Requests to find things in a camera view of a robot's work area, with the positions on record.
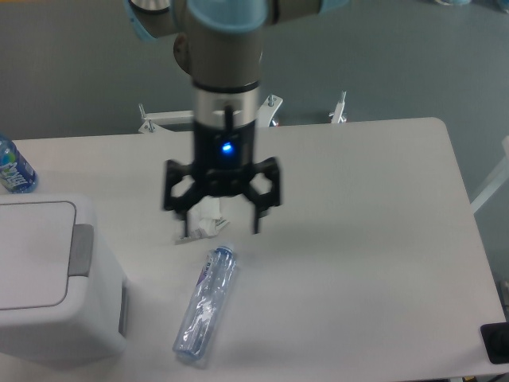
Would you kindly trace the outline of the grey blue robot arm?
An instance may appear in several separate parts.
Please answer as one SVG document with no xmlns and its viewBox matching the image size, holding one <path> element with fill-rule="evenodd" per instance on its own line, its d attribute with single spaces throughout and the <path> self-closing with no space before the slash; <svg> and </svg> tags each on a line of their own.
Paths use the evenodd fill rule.
<svg viewBox="0 0 509 382">
<path fill-rule="evenodd" d="M 194 88 L 193 160 L 168 160 L 162 207 L 181 221 L 205 197 L 243 196 L 254 219 L 282 203 L 275 157 L 255 161 L 264 29 L 341 7 L 339 1 L 127 1 L 144 41 L 174 36 Z"/>
</svg>

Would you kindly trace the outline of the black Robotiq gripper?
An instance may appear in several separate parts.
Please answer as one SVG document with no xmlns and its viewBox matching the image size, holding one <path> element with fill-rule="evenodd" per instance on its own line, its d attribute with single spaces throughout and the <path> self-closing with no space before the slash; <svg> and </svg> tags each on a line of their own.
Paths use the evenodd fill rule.
<svg viewBox="0 0 509 382">
<path fill-rule="evenodd" d="M 183 236 L 190 233 L 189 211 L 206 196 L 243 195 L 254 206 L 252 232 L 260 233 L 260 220 L 272 207 L 282 204 L 281 169 L 276 157 L 253 163 L 254 145 L 255 122 L 231 131 L 193 124 L 192 163 L 169 159 L 164 171 L 162 208 L 173 211 L 184 222 Z M 269 183 L 264 193 L 251 184 L 259 174 Z M 177 195 L 176 187 L 185 177 L 191 177 L 192 183 Z"/>
</svg>

